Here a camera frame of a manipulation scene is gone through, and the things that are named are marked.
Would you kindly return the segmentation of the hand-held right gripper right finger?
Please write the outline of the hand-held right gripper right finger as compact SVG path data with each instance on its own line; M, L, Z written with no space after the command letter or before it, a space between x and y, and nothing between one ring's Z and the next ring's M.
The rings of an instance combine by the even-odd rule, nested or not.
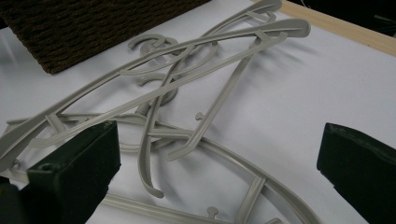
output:
M370 224L396 224L396 149L346 126L327 123L317 169Z

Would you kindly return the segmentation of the white table board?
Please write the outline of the white table board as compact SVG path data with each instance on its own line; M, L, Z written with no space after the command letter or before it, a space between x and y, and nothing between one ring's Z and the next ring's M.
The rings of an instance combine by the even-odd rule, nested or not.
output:
M144 35L162 34L180 42L194 39L249 5L248 0L212 1ZM8 120L34 116L139 57L139 50L130 50L128 42L51 76L9 28L0 30L0 134ZM195 114L206 112L236 64L181 87L161 108L160 120L194 129ZM205 136L286 185L323 223L367 223L317 170L318 151L326 122L396 147L396 57L312 26L308 37L288 38L254 55L246 69ZM107 112L159 86L151 82L137 87L136 78L117 77L67 112ZM151 157L153 184L163 190L163 199L145 191L134 153L122 153L110 192L198 216L215 206L218 219L233 221L254 177L207 149L196 148L186 157L167 161L169 149ZM103 204L88 223L163 222Z

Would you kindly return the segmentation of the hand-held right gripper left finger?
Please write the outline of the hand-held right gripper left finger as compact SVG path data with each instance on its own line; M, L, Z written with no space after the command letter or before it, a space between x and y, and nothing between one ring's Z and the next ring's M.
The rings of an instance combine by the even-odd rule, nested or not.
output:
M115 121L79 133L28 169L33 224L85 224L119 169Z

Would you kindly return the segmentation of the grey plastic clothes hanger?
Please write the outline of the grey plastic clothes hanger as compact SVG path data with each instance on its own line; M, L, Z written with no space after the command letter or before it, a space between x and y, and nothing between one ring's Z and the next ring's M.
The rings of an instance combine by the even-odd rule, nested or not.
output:
M302 19L287 19L283 21L272 21L259 26L235 30L223 34L210 33L200 38L175 44L167 48L155 49L154 51L130 63L125 64L120 69L110 72L87 84L86 86L73 92L71 95L67 96L57 104L52 105L48 109L17 125L17 127L15 127L14 129L6 132L3 136L0 137L0 172L3 172L11 167L12 162L14 162L14 160L28 146L52 146L70 136L81 133L82 131L90 128L91 126L111 119L153 98L160 97L168 93L169 91L172 91L182 85L194 81L195 79L206 76L232 63L241 61L246 57L251 56L259 51L268 49L273 45L282 42L288 37L306 37L309 35L309 33L310 24L308 21ZM259 38L261 43L255 47L251 47L245 51L241 51L235 54L234 56L215 63L208 67L206 70L194 72L194 74L192 75L166 84L155 91L151 91L143 96L135 98L128 103L115 107L107 111L106 113L99 115L96 118L84 121L69 130L57 133L50 138L35 139L31 136L33 132L37 131L41 126L48 122L47 116L55 116L65 111L66 108L75 103L77 100L116 77L148 74L163 69L165 67L181 63L181 61L187 58L194 49L198 48L201 45L215 44L227 39L250 36Z
M246 16L259 19L263 13L266 13L269 17L268 22L269 23L274 22L276 19L276 16L274 15L274 11L280 9L281 6L282 6L281 0L261 0L255 5L247 9L243 9L241 12L238 12L234 16L231 16L231 18L211 28L209 31L203 34L203 37L214 35L216 32L218 32L220 29L224 28L225 26L233 23L234 21L242 19L243 17ZM215 116L218 114L223 103L229 96L231 90L233 89L237 80L241 76L242 72L247 67L252 56L253 54L249 53L248 56L244 56L241 59L241 61L236 66L235 70L233 71L227 82L224 84L219 95L212 103L212 105L209 107L207 113L202 117L200 124L195 129L192 136L189 137L187 143L183 145L181 148L178 148L169 154L171 161L189 154L196 148L198 143L201 141L204 133L208 129L209 125L211 124ZM149 132L152 131L155 127L157 113L163 101L163 97L166 94L167 92L160 94L151 101L151 104L147 104L149 106L148 118L146 120L145 130L142 135L141 146L138 152L138 171L142 183L145 189L147 190L147 192L149 192L151 195L157 198L163 198L164 194L162 191L155 189L153 187L151 180L151 172L150 172L151 137L149 136Z
M16 160L26 146L46 127L51 126L56 132L64 133L66 131L64 128L66 122L78 122L83 124L96 119L98 116L97 113L49 115L44 117L43 120L34 123L32 127L27 126L27 122L29 121L28 118L10 120L7 123L3 135L0 136L0 143L8 140L12 145L11 149L2 154L2 160L0 161L1 164L6 166L5 173L19 181L25 181L27 179L27 174L14 169L11 163ZM210 150L224 160L253 175L253 181L236 212L233 222L229 223L216 219L215 215L217 210L214 207L208 209L207 217L202 217L163 206L139 202L110 193L102 200L102 203L125 211L173 222L175 224L243 224L248 221L258 198L262 196L262 191L264 189L269 189L269 191L274 193L275 196L287 206L288 213L285 217L295 224L322 224L316 214L304 201L258 166L240 157L230 149L207 138L202 138L199 142L199 146Z

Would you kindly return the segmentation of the brown woven basket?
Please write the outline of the brown woven basket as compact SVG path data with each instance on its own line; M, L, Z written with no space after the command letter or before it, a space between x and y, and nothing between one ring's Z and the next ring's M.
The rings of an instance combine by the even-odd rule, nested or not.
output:
M0 19L49 74L210 0L0 0Z

